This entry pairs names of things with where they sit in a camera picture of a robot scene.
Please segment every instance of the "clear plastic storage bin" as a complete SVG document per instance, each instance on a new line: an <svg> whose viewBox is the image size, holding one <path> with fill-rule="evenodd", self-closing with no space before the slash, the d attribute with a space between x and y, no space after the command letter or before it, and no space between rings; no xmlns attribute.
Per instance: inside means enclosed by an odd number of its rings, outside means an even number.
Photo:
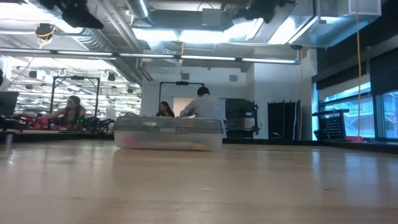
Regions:
<svg viewBox="0 0 398 224"><path fill-rule="evenodd" d="M122 149L221 149L223 128L217 119L120 116L113 127Z"/></svg>

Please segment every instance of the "window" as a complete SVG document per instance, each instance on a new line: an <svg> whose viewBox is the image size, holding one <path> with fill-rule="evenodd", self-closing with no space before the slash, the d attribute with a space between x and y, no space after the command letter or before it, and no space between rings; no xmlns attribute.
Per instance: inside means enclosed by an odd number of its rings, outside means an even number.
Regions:
<svg viewBox="0 0 398 224"><path fill-rule="evenodd" d="M398 138L398 91L383 95L386 138Z"/></svg>
<svg viewBox="0 0 398 224"><path fill-rule="evenodd" d="M358 99L342 103L335 103L332 105L326 105L325 109L326 110L349 109L349 112L344 114L346 135L347 136L358 135ZM361 130L359 134L363 138L374 138L374 117L373 117L372 97L366 97L361 99Z"/></svg>
<svg viewBox="0 0 398 224"><path fill-rule="evenodd" d="M370 82L361 85L361 93L368 93L370 91ZM358 135L358 92L359 87L357 86L323 99L325 110L349 109L349 112L344 114L347 136ZM373 98L371 96L363 96L361 98L361 130L359 133L363 138L375 137L373 114Z"/></svg>

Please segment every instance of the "computer monitor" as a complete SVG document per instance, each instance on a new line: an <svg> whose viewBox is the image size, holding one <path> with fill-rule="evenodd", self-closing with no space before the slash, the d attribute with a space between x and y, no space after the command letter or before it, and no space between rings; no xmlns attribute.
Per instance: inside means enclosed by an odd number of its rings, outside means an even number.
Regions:
<svg viewBox="0 0 398 224"><path fill-rule="evenodd" d="M0 91L0 115L8 118L14 114L18 96L19 92Z"/></svg>

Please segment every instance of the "wooden floor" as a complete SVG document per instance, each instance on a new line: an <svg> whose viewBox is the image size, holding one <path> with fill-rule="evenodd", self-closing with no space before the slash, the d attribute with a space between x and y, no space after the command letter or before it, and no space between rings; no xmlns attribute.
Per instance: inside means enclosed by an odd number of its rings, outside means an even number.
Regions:
<svg viewBox="0 0 398 224"><path fill-rule="evenodd" d="M398 223L398 157L336 148L0 152L0 223Z"/></svg>

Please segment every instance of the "woman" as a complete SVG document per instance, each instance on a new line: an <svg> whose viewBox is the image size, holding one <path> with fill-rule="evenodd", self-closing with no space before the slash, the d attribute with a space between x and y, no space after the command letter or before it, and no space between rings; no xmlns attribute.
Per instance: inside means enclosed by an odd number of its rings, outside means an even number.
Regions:
<svg viewBox="0 0 398 224"><path fill-rule="evenodd" d="M174 118L174 112L170 109L170 105L166 101L162 101L159 105L159 112L156 116L172 117Z"/></svg>
<svg viewBox="0 0 398 224"><path fill-rule="evenodd" d="M47 114L37 119L54 119L63 114L63 120L68 124L68 128L75 131L83 130L81 124L77 121L81 115L86 114L86 109L80 105L80 98L77 96L70 96L68 99L67 107L57 110L52 114Z"/></svg>

